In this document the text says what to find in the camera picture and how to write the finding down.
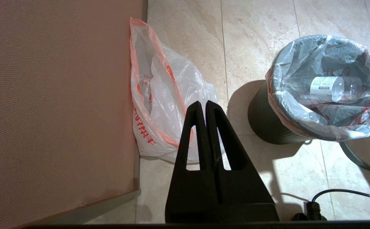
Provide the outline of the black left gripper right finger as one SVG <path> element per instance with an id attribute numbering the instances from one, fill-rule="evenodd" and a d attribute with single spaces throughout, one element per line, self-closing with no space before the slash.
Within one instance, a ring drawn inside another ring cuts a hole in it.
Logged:
<path id="1" fill-rule="evenodd" d="M 274 204 L 224 110 L 206 103 L 214 179 L 220 204 Z"/>

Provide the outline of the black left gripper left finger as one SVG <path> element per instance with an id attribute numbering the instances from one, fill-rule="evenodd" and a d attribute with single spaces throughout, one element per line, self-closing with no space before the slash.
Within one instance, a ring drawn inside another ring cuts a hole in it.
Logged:
<path id="1" fill-rule="evenodd" d="M 196 128 L 199 170 L 187 170 L 190 135 Z M 166 221 L 215 221 L 217 190 L 211 150 L 201 103 L 186 112 L 176 162 L 166 201 Z"/>

